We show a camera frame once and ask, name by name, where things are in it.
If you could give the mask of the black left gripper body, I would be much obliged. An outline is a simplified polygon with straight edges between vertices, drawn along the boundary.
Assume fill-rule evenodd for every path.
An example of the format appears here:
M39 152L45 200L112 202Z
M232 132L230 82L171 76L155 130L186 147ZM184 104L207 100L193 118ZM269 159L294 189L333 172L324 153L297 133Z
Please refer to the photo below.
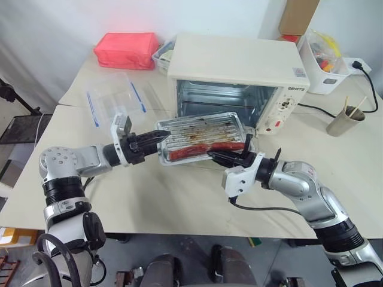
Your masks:
M129 133L122 137L120 141L123 154L129 164L139 164L145 161L144 145L142 144L142 135Z

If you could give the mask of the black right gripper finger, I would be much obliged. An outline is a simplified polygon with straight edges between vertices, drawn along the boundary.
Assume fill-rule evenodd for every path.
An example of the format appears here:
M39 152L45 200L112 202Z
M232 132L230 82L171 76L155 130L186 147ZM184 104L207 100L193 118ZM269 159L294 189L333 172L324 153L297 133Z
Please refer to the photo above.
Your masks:
M208 155L212 158L213 161L233 161L239 157L239 153L225 150L211 150L208 151Z
M236 162L234 159L230 158L213 158L212 159L215 163L219 164L220 166L223 167L235 167L237 166Z

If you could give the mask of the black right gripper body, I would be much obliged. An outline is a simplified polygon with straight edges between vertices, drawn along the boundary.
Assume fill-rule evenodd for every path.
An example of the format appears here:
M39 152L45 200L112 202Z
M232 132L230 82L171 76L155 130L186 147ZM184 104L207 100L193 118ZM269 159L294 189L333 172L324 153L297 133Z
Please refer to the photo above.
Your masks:
M231 152L232 156L232 163L231 167L236 167L236 166L242 166L244 168L250 167L255 158L256 158L256 153L251 152L251 151L242 151L242 152Z

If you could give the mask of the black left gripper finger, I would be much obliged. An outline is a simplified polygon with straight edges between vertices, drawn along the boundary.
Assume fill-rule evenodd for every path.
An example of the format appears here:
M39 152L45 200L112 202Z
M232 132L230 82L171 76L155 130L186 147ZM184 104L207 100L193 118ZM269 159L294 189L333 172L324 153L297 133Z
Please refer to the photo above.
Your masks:
M144 146L157 145L171 135L167 130L153 130L142 135L142 144Z
M163 142L169 135L155 135L148 139L144 145L144 155L152 155L158 152L157 145Z

